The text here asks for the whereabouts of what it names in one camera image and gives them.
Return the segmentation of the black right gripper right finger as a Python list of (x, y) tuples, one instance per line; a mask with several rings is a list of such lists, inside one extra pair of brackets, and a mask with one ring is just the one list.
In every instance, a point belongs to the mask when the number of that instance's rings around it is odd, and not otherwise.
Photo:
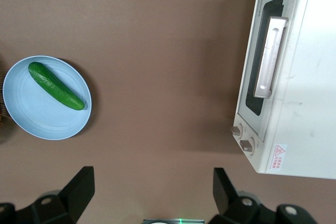
[(223, 168), (213, 170), (213, 197), (218, 214), (210, 223), (316, 223), (299, 206), (282, 204), (272, 211), (255, 195), (237, 192)]

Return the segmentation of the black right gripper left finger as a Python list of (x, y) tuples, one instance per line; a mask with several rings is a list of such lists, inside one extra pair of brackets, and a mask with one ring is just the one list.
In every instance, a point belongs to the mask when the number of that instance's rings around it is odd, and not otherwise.
[(85, 166), (62, 190), (44, 193), (25, 208), (2, 202), (1, 223), (77, 223), (94, 194), (94, 168)]

